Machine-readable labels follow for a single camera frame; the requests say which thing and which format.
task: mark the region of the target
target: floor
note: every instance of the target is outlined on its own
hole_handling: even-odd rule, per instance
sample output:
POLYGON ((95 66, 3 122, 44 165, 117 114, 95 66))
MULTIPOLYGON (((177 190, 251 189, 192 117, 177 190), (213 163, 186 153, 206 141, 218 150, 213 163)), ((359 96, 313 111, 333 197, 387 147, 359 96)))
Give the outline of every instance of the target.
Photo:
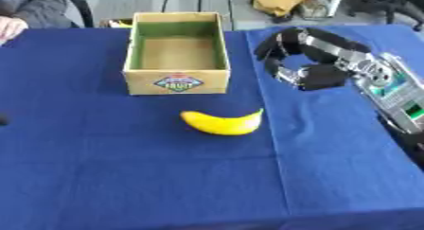
MULTIPOLYGON (((197 10, 198 0, 169 0, 167 11, 197 10)), ((252 29, 275 26, 266 15, 254 10, 249 0, 233 0, 235 28, 252 29)), ((132 17, 136 11, 160 11, 163 0, 88 0, 93 9, 96 23, 109 18, 132 17)), ((218 11, 223 18, 224 29, 231 29, 227 0, 203 0, 204 11, 218 11)), ((356 17, 346 15, 346 4, 343 2, 335 17, 324 21, 305 21, 296 17, 283 25, 369 25, 384 24, 383 14, 358 14, 356 17)), ((80 16, 74 7, 68 10, 68 17, 80 24, 80 16)), ((414 21, 398 15, 396 22, 412 26, 414 21)), ((417 33, 424 40, 424 32, 417 33)))

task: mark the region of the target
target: gray sleeve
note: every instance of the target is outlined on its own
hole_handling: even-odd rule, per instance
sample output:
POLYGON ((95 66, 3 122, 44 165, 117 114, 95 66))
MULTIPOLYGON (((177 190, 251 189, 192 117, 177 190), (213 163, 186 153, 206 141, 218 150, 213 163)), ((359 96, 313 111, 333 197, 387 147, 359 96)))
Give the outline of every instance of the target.
POLYGON ((65 12, 66 0, 28 0, 13 17, 23 19, 31 28, 70 27, 65 12))

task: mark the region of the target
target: blue cloth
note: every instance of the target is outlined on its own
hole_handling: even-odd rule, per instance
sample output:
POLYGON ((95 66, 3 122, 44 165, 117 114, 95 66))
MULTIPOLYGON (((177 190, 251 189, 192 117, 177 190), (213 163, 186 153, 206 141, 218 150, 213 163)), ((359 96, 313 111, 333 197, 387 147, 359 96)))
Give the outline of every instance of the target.
MULTIPOLYGON (((424 46, 406 27, 326 28, 420 69, 424 46)), ((276 30, 225 34, 226 95, 128 96, 125 29, 29 30, 0 48, 0 113, 10 118, 0 227, 422 229, 424 175, 367 101, 350 87, 292 90, 255 61, 276 30), (244 136, 199 133, 179 118, 261 107, 262 126, 244 136)))

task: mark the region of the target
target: person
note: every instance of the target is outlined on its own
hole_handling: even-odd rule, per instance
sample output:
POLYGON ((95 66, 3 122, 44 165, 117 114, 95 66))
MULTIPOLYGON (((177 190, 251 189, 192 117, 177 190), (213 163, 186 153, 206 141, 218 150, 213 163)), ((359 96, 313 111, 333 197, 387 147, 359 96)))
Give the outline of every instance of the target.
POLYGON ((71 27, 66 0, 0 0, 0 40, 12 40, 26 28, 71 27))

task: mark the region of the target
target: person's hand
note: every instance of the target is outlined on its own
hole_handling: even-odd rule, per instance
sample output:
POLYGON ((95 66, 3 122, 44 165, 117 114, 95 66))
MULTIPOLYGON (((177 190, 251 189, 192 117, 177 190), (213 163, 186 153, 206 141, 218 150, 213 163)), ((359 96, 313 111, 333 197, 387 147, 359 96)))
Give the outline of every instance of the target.
POLYGON ((0 16, 0 40, 12 40, 28 28, 28 24, 19 18, 0 16))

